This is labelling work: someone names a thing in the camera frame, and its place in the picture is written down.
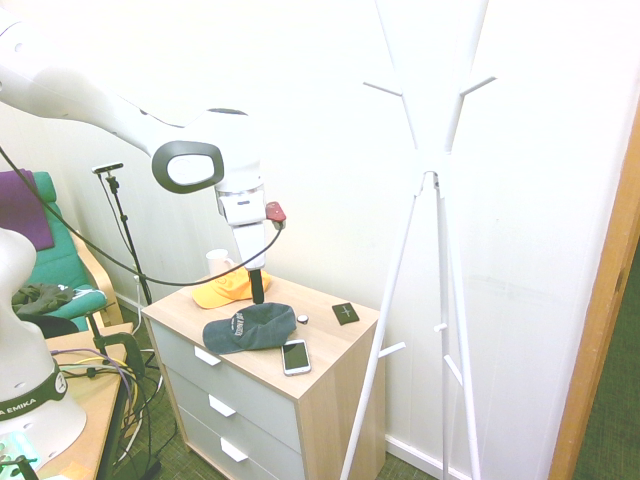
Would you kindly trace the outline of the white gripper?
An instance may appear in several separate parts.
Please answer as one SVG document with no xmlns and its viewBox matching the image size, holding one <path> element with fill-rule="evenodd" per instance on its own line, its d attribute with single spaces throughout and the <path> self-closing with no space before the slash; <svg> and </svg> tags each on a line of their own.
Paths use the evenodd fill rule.
<svg viewBox="0 0 640 480">
<path fill-rule="evenodd" d="M 266 220 L 265 196 L 262 189 L 238 194 L 218 195 L 222 214 L 231 227 L 241 262 L 249 271 L 254 304 L 264 302 L 261 270 L 265 266 Z"/>
</svg>

